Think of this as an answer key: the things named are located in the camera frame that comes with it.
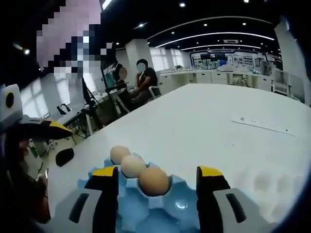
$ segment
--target egg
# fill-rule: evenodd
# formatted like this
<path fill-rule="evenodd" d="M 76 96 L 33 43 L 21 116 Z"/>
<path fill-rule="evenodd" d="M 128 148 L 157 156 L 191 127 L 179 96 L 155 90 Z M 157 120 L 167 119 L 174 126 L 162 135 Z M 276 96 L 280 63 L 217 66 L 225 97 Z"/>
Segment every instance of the egg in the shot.
<path fill-rule="evenodd" d="M 161 196 L 170 189 L 170 179 L 162 169 L 148 167 L 143 170 L 138 178 L 138 183 L 144 194 L 147 196 Z"/>
<path fill-rule="evenodd" d="M 123 146 L 114 146 L 113 148 L 111 148 L 110 150 L 110 159 L 111 161 L 115 164 L 115 165 L 120 165 L 122 159 L 127 156 L 130 155 L 131 152 L 127 147 L 123 147 Z"/>
<path fill-rule="evenodd" d="M 121 171 L 128 178 L 137 178 L 145 169 L 145 162 L 137 156 L 128 155 L 121 161 Z"/>

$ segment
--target black ceiling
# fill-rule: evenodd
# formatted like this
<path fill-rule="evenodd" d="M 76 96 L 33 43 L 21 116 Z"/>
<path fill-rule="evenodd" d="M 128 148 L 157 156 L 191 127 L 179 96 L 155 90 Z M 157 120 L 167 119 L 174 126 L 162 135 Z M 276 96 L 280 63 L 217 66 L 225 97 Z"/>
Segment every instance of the black ceiling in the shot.
<path fill-rule="evenodd" d="M 11 70 L 16 71 L 10 74 L 12 79 L 5 80 L 4 83 L 27 83 L 37 78 L 38 74 L 33 73 L 29 68 L 30 65 L 25 65 L 25 59 L 28 63 L 35 64 L 36 31 L 40 30 L 42 24 L 47 23 L 48 18 L 51 18 L 53 13 L 59 11 L 59 7 L 64 6 L 66 3 L 65 0 L 21 2 L 24 4 L 18 5 L 19 10 L 16 10 L 17 13 L 15 14 L 17 17 L 16 21 L 19 24 L 15 23 L 12 27 L 13 30 L 10 33 L 12 40 L 10 43 L 20 43 L 20 45 L 29 48 L 34 53 L 32 53 L 32 56 L 25 58 L 23 54 L 19 53 L 20 51 L 16 51 L 12 47 L 8 63 L 12 67 Z M 179 6 L 181 2 L 184 2 L 186 7 L 181 8 Z M 24 10 L 26 3 L 32 10 Z M 149 38 L 150 46 L 155 47 L 187 36 L 216 32 L 254 33 L 276 39 L 274 27 L 278 24 L 280 15 L 290 13 L 290 11 L 286 12 L 284 7 L 280 6 L 280 3 L 279 0 L 249 0 L 249 3 L 244 3 L 243 0 L 157 0 L 154 2 L 147 0 L 113 0 L 102 13 L 101 24 L 91 25 L 90 28 L 95 31 L 94 40 L 97 46 L 104 48 L 106 42 L 114 41 L 119 42 L 119 45 L 116 46 L 117 49 L 124 48 L 134 38 Z M 178 26 L 186 22 L 210 17 L 221 18 L 206 19 Z M 251 17 L 270 23 L 238 17 Z M 140 23 L 146 24 L 143 28 L 134 29 Z M 160 33 L 171 27 L 175 28 Z M 166 45 L 165 48 L 177 48 L 177 46 L 180 46 L 180 49 L 184 49 L 203 45 L 223 44 L 224 39 L 242 40 L 242 42 L 239 42 L 240 44 L 261 47 L 263 52 L 268 51 L 271 53 L 273 51 L 273 54 L 278 55 L 277 40 L 271 41 L 256 36 L 238 34 L 201 36 L 171 43 Z M 61 55 L 55 59 L 68 59 L 71 53 L 70 47 L 72 45 L 68 45 L 68 48 L 61 51 Z M 18 63 L 15 62 L 16 56 L 19 57 Z M 21 66 L 23 67 L 23 80 L 20 77 L 21 71 L 18 72 L 18 70 L 21 70 Z"/>

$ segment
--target blue egg tray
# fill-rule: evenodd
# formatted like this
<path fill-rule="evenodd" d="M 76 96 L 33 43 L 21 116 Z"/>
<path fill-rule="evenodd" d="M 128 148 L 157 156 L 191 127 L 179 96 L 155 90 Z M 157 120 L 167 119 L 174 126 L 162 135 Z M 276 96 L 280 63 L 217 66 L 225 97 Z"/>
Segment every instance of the blue egg tray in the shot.
<path fill-rule="evenodd" d="M 110 158 L 104 167 L 115 166 Z M 185 180 L 170 176 L 170 189 L 163 196 L 149 197 L 139 187 L 138 179 L 126 178 L 119 170 L 117 233 L 199 233 L 200 224 L 196 209 L 197 196 Z M 101 168 L 95 167 L 88 173 Z M 87 181 L 78 180 L 83 189 Z"/>

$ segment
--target curved light strip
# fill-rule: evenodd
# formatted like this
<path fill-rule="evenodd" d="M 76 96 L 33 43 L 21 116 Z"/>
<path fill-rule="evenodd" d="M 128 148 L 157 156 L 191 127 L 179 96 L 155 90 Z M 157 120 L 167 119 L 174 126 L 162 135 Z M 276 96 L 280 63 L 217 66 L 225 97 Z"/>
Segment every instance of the curved light strip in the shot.
<path fill-rule="evenodd" d="M 192 35 L 192 36 L 184 37 L 184 38 L 181 38 L 181 39 L 178 39 L 178 40 L 173 40 L 173 41 L 167 42 L 167 43 L 165 43 L 165 44 L 159 45 L 159 46 L 157 46 L 156 48 L 159 48 L 159 47 L 162 47 L 162 46 L 164 46 L 164 45 L 168 45 L 168 44 L 171 44 L 171 43 L 174 43 L 174 42 L 177 42 L 177 41 L 186 40 L 186 39 L 190 39 L 190 38 L 195 38 L 195 37 L 198 37 L 198 36 L 204 36 L 204 35 L 218 35 L 218 34 L 252 35 L 252 36 L 258 36 L 258 37 L 261 37 L 261 38 L 265 38 L 265 39 L 268 39 L 268 40 L 274 40 L 273 38 L 270 38 L 270 37 L 267 37 L 267 36 L 257 35 L 257 34 L 252 34 L 252 33 L 232 33 L 232 32 L 227 32 L 227 33 L 206 33 L 206 34 L 200 34 L 200 35 Z"/>
<path fill-rule="evenodd" d="M 191 23 L 195 23 L 195 22 L 200 22 L 200 21 L 203 21 L 203 20 L 209 20 L 209 19 L 218 19 L 218 18 L 246 18 L 246 19 L 252 19 L 252 20 L 257 20 L 257 21 L 261 21 L 261 22 L 265 22 L 265 23 L 269 23 L 269 24 L 272 24 L 271 22 L 268 22 L 266 20 L 263 20 L 263 19 L 259 19 L 259 18 L 252 18 L 252 17 L 246 17 L 246 16 L 217 16 L 217 17 L 207 17 L 207 18 L 201 18 L 201 19 L 197 19 L 197 20 L 193 20 L 193 21 L 189 21 L 189 22 L 186 22 L 186 23 L 182 23 L 182 24 L 179 24 L 179 25 L 176 25 L 176 26 L 173 26 L 171 28 L 168 28 L 168 29 L 165 29 L 157 34 L 154 34 L 152 36 L 150 36 L 148 38 L 151 39 L 152 37 L 155 37 L 161 33 L 164 33 L 164 32 L 167 32 L 169 30 L 172 30 L 174 28 L 178 28 L 180 26 L 184 26 L 184 25 L 187 25 L 187 24 L 191 24 Z"/>
<path fill-rule="evenodd" d="M 239 47 L 249 47 L 249 48 L 261 49 L 261 47 L 250 46 L 250 45 L 203 45 L 203 46 L 197 46 L 197 47 L 182 49 L 180 51 L 190 50 L 190 49 L 197 49 L 197 48 L 203 48 L 203 47 L 213 47 L 213 46 L 239 46 Z"/>

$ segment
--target white tabletop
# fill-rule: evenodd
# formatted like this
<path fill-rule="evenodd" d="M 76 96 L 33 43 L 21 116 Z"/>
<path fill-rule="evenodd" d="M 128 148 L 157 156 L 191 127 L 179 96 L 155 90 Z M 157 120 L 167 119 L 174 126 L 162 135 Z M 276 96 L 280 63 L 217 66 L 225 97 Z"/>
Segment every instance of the white tabletop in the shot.
<path fill-rule="evenodd" d="M 294 136 L 231 121 L 232 114 L 288 128 Z M 305 181 L 311 159 L 311 109 L 262 90 L 218 84 L 188 84 L 96 132 L 74 148 L 63 167 L 50 165 L 49 205 L 101 167 L 114 145 L 128 146 L 169 175 L 196 184 L 196 168 L 223 172 L 231 187 L 248 194 L 269 221 L 288 212 Z"/>

